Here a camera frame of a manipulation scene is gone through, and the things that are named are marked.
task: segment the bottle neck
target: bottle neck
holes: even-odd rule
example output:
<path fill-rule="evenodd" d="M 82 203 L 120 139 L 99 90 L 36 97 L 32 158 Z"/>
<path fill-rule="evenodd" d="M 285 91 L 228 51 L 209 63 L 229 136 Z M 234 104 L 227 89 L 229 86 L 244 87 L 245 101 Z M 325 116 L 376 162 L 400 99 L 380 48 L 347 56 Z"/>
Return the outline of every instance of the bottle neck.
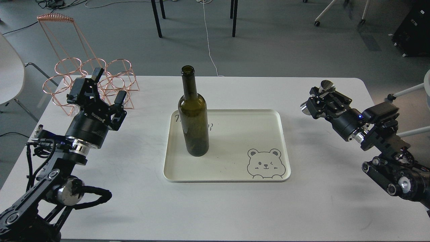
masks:
<path fill-rule="evenodd" d="M 184 86 L 184 99 L 196 99 L 198 97 L 196 88 L 196 78 L 194 69 L 191 66 L 184 66 L 182 68 L 182 83 Z"/>

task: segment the bottle mouth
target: bottle mouth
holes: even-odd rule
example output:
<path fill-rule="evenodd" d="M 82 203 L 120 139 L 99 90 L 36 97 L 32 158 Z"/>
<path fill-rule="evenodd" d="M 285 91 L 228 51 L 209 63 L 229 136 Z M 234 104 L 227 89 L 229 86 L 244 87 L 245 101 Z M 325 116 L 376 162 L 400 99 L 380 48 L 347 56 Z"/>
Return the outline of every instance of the bottle mouth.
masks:
<path fill-rule="evenodd" d="M 181 75 L 192 76 L 194 75 L 194 68 L 191 65 L 185 65 L 181 69 Z"/>

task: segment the tray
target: tray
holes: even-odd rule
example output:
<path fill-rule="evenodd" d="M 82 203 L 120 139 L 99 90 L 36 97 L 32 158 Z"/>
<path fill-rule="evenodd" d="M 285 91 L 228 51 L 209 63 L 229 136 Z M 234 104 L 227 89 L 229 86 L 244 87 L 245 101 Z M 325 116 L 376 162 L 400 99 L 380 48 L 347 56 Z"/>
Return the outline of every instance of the tray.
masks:
<path fill-rule="evenodd" d="M 291 174 L 279 113 L 208 110 L 209 151 L 187 152 L 179 112 L 170 119 L 164 177 L 171 182 L 281 182 Z"/>

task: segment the white chair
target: white chair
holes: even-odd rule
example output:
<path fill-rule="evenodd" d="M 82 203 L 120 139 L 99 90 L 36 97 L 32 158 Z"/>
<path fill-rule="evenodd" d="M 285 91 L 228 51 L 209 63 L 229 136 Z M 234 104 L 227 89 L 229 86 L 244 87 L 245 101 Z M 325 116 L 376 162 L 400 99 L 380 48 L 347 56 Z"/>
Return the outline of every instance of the white chair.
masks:
<path fill-rule="evenodd" d="M 318 17 L 315 19 L 314 25 L 319 26 L 320 25 L 320 19 L 323 17 L 323 15 L 333 6 L 333 4 L 337 2 L 337 0 L 331 1 L 331 3 L 318 15 Z M 361 17 L 360 24 L 364 24 L 366 22 L 366 15 L 367 10 L 369 9 L 370 0 L 366 0 L 366 6 L 364 7 L 363 16 Z"/>
<path fill-rule="evenodd" d="M 15 49 L 7 39 L 0 34 L 0 104 L 12 99 L 22 107 L 36 122 L 39 121 L 16 97 L 24 87 L 25 66 L 32 65 L 44 76 L 48 77 L 39 67 L 33 63 L 23 64 Z"/>
<path fill-rule="evenodd" d="M 398 93 L 389 94 L 387 96 L 387 99 L 389 101 L 393 101 L 394 99 L 396 99 L 399 96 L 403 96 L 405 94 L 408 94 L 410 92 L 413 92 L 413 91 L 416 91 L 416 90 L 419 90 L 422 88 L 424 88 L 426 91 L 426 94 L 427 94 L 426 95 L 426 102 L 427 102 L 428 108 L 430 109 L 430 70 L 427 71 L 427 73 L 425 74 L 423 83 L 418 84 L 414 87 L 410 87 L 406 90 L 400 91 Z M 399 137 L 406 137 L 406 136 L 411 136 L 411 135 L 418 134 L 418 133 L 425 133 L 425 132 L 429 132 L 429 131 L 430 131 L 430 126 L 427 126 L 427 127 L 422 127 L 422 128 L 415 129 L 415 130 L 401 132 L 401 133 L 398 133 L 397 135 Z"/>

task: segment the black table leg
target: black table leg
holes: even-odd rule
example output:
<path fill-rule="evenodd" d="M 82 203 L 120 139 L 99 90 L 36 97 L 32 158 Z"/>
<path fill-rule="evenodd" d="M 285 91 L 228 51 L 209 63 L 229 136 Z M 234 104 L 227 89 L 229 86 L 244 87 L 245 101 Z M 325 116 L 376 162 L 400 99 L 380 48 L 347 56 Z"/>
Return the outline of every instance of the black table leg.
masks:
<path fill-rule="evenodd" d="M 166 14 L 164 13 L 164 3 L 163 0 L 160 0 L 160 8 L 161 8 L 161 16 L 163 19 L 166 19 Z"/>
<path fill-rule="evenodd" d="M 161 34 L 160 20 L 158 19 L 158 12 L 157 12 L 157 6 L 155 5 L 155 0 L 151 0 L 151 4 L 152 4 L 152 10 L 154 12 L 155 25 L 157 26 L 158 37 L 162 38 L 163 35 Z"/>
<path fill-rule="evenodd" d="M 234 5 L 234 0 L 231 0 L 231 3 L 230 3 L 230 18 L 231 19 L 233 18 L 233 5 Z"/>
<path fill-rule="evenodd" d="M 233 9 L 233 33 L 232 37 L 236 37 L 236 19 L 237 19 L 237 1 L 234 0 L 234 9 Z"/>

